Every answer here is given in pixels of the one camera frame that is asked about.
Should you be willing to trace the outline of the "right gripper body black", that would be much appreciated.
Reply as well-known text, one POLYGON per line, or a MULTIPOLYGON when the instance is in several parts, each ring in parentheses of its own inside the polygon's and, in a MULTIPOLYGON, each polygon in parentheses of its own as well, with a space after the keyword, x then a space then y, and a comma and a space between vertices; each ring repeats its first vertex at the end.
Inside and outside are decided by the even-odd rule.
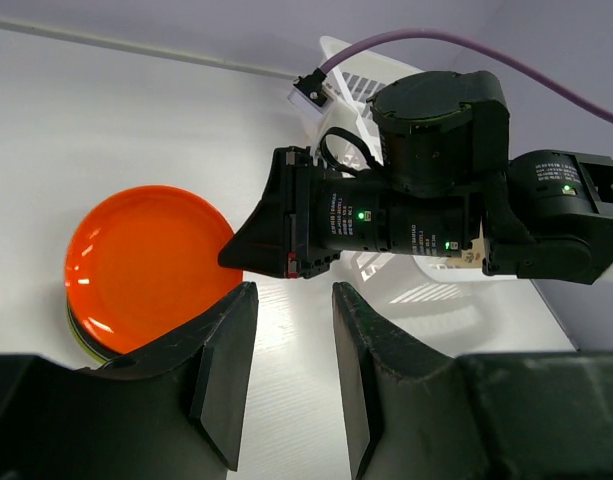
POLYGON ((317 163, 305 149, 283 150, 286 278, 312 278, 330 269, 344 251, 387 252, 388 195, 370 171, 356 176, 317 163))

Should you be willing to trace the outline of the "orange plate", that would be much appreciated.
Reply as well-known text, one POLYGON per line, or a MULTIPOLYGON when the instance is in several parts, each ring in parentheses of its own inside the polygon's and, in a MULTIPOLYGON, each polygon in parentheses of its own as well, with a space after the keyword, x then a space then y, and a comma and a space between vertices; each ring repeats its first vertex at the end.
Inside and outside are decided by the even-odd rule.
POLYGON ((95 356, 131 352, 204 313, 239 285, 217 256, 232 238, 224 216, 180 188, 147 185, 94 207, 67 248, 71 328, 95 356))

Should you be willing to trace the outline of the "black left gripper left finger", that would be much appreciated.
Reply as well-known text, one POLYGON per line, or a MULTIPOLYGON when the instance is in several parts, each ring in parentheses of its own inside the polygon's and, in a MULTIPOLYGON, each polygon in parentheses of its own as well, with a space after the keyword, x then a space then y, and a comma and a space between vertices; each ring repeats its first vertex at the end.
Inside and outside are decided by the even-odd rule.
POLYGON ((258 291, 97 369, 0 354, 0 479, 223 479, 238 467, 258 291))

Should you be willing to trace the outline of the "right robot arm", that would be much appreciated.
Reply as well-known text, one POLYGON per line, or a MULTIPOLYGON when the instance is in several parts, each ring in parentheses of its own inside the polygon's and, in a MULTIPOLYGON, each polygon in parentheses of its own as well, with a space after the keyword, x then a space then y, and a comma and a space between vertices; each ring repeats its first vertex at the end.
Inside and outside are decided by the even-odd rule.
POLYGON ((317 147, 273 153, 223 267, 311 278, 345 251, 457 258, 483 272, 591 284, 613 272, 613 159, 561 150, 510 158, 498 79, 425 72, 370 98, 381 152, 333 126, 317 147))

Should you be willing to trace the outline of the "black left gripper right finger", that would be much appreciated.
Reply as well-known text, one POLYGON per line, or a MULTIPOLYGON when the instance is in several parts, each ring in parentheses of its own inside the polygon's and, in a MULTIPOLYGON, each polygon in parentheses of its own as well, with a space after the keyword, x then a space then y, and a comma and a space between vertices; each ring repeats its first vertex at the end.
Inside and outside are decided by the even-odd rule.
POLYGON ((613 479, 613 352, 446 356, 348 283, 332 310, 355 479, 613 479))

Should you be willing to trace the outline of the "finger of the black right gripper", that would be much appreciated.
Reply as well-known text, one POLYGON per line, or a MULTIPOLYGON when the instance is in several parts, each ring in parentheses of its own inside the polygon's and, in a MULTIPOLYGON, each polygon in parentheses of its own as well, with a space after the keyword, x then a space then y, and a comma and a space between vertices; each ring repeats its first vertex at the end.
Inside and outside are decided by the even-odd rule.
POLYGON ((285 276, 292 208, 290 148, 273 152, 269 176, 255 209, 218 254, 218 264, 266 276, 285 276))

